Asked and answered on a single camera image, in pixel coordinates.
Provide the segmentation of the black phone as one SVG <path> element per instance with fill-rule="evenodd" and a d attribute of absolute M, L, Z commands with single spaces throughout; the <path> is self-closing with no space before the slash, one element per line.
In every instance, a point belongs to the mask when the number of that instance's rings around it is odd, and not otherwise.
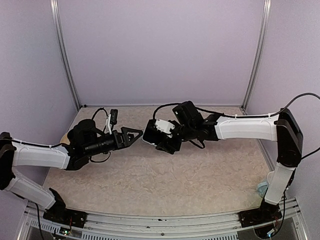
<path fill-rule="evenodd" d="M 160 144 L 167 137 L 167 135 L 165 133 L 162 133 L 162 132 L 160 132 L 159 130 L 156 129 L 155 120 L 153 120 L 153 119 L 150 119 L 148 121 L 143 133 L 145 133 L 145 132 L 154 135 L 154 137 L 156 138 L 156 146 L 158 144 Z"/>

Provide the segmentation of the light blue phone case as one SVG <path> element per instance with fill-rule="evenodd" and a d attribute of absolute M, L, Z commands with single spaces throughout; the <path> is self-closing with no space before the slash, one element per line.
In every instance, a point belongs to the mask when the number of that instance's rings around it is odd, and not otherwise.
<path fill-rule="evenodd" d="M 154 137 L 154 135 L 153 134 L 151 134 L 151 133 L 147 133 L 147 132 L 144 132 L 143 133 L 143 136 L 142 136 L 142 140 L 145 142 L 145 143 L 147 143 L 147 144 L 149 144 L 149 145 L 152 145 L 152 146 L 156 146 L 157 145 L 157 143 L 156 143 L 156 137 Z"/>

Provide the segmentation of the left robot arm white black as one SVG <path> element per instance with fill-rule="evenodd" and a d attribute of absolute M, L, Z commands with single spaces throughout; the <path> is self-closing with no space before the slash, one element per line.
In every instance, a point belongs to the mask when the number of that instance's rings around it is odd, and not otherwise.
<path fill-rule="evenodd" d="M 59 193 L 45 189 L 15 170 L 18 166 L 36 166 L 77 171 L 93 156 L 130 147 L 143 131 L 122 127 L 120 132 L 104 133 L 92 119 L 81 120 L 67 133 L 68 144 L 38 145 L 22 142 L 8 132 L 0 135 L 0 189 L 42 206 L 57 221 L 70 218 L 70 211 Z"/>

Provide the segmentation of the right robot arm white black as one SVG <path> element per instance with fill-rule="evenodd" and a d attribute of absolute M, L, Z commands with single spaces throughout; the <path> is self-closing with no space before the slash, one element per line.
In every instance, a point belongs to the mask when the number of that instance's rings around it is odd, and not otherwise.
<path fill-rule="evenodd" d="M 279 208 L 279 202 L 291 185 L 296 168 L 302 160 L 303 133 L 287 107 L 279 112 L 265 115 L 225 115 L 210 111 L 203 118 L 203 110 L 191 101 L 173 104 L 173 113 L 177 118 L 163 120 L 153 117 L 149 120 L 146 132 L 150 143 L 157 150 L 174 154 L 181 148 L 182 142 L 193 143 L 198 140 L 198 148 L 205 148 L 204 141 L 227 139 L 260 139 L 277 143 L 277 163 L 267 175 L 265 194 L 256 218 L 266 222 Z"/>

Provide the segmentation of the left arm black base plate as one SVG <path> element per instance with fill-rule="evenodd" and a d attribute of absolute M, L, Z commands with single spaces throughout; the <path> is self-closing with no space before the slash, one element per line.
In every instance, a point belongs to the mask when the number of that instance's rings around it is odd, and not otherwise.
<path fill-rule="evenodd" d="M 45 211 L 43 218 L 62 225 L 84 228 L 88 214 L 84 211 L 66 208 L 63 212 L 54 214 L 52 211 Z"/>

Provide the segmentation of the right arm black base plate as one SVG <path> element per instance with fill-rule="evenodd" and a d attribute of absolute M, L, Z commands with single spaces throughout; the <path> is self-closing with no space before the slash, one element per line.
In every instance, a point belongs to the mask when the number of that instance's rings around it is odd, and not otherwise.
<path fill-rule="evenodd" d="M 239 221 L 242 228 L 260 225 L 268 222 L 275 221 L 276 218 L 281 219 L 282 213 L 280 210 L 261 210 L 254 208 L 250 210 L 240 211 L 238 213 Z"/>

